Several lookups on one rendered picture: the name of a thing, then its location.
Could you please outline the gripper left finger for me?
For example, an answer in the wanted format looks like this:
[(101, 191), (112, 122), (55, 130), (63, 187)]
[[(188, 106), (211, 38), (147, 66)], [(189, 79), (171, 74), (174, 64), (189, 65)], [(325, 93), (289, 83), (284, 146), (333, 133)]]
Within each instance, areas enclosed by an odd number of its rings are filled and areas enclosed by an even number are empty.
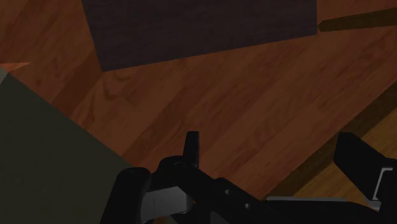
[(181, 188), (194, 180), (187, 168), (198, 166), (199, 133), (189, 131), (183, 154), (162, 159), (154, 173), (143, 167), (119, 172), (100, 224), (156, 224), (168, 216), (176, 224), (211, 224), (210, 210)]

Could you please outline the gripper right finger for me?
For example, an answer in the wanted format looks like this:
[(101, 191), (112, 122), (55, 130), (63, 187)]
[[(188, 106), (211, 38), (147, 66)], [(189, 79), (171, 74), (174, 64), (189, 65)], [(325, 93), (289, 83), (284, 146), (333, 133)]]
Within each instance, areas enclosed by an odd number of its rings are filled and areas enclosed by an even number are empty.
[(397, 213), (397, 159), (387, 158), (350, 132), (341, 132), (335, 165), (379, 211)]

